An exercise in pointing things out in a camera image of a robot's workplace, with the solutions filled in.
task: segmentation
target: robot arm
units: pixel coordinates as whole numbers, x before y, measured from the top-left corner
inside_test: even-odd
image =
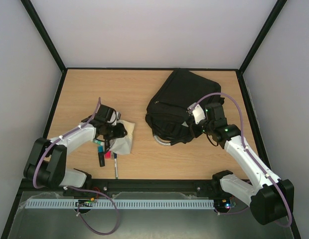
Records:
[[[111,139],[127,135],[123,124],[117,123],[117,120],[120,119],[120,113],[116,112],[113,108],[100,105],[94,118],[83,126],[90,117],[82,120],[76,128],[64,136],[61,135],[51,139],[37,139],[26,163],[24,177],[33,180],[41,157],[53,142],[60,139],[46,152],[46,157],[50,156],[50,160],[42,162],[36,181],[48,188],[56,188],[58,186],[82,187],[87,175],[79,170],[67,169],[66,156],[82,144],[92,141],[100,135],[104,137],[105,145],[109,145]]]
[[[230,193],[240,199],[250,207],[255,219],[265,225],[287,215],[284,202],[269,179],[271,177],[281,189],[290,210],[293,211],[293,184],[289,180],[281,180],[272,172],[249,147],[246,139],[244,139],[245,146],[242,145],[240,130],[234,124],[228,125],[220,103],[207,104],[205,112],[200,105],[197,105],[192,114],[195,123],[202,128],[207,137],[212,136],[212,139],[238,162],[251,182],[251,184],[244,182],[228,170],[222,171],[212,177],[217,181],[216,190]],[[247,150],[266,173],[251,158]]]

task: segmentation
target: wall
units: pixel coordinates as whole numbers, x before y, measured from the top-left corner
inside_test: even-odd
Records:
[[[67,67],[238,68],[276,0],[32,0]]]
[[[18,0],[0,0],[0,236],[61,73]]]
[[[309,238],[309,0],[290,0],[244,74],[270,163],[295,187],[294,216]]]

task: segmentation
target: black backpack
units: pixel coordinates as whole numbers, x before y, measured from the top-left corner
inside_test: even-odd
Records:
[[[146,122],[162,140],[176,143],[188,143],[202,134],[195,124],[194,117],[188,113],[188,107],[203,96],[221,92],[221,86],[187,70],[178,69],[171,73],[160,90],[151,99],[147,107]],[[223,103],[219,95],[211,96],[200,102]]]

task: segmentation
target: table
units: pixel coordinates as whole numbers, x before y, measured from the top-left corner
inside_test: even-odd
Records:
[[[119,179],[211,179],[214,173],[230,170],[247,178],[238,163],[221,147],[212,146],[202,135],[187,144],[164,147],[154,141],[145,122],[150,99],[172,70],[69,69],[52,120],[48,138],[61,135],[91,115],[101,97],[102,104],[122,114],[121,119],[134,122],[133,148],[130,155],[118,155]],[[244,107],[235,71],[192,71],[216,81],[222,92],[240,105],[245,137],[254,151],[255,142]],[[229,124],[240,125],[239,114],[230,100],[225,100]],[[115,178],[114,161],[106,159],[99,167],[97,146],[87,142],[67,156],[67,167],[92,174],[93,178]]]

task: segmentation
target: gray floor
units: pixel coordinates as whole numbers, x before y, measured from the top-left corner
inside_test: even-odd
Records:
[[[31,194],[25,194],[24,200]],[[40,198],[56,198],[54,194]],[[118,199],[184,199],[176,193],[125,193]],[[250,211],[240,215],[217,216],[212,210],[121,210],[119,229],[108,239],[292,239],[290,229],[272,223],[258,224]],[[94,229],[107,232],[116,221],[114,210],[91,210],[84,215]],[[97,239],[74,210],[25,209],[21,204],[9,239]]]

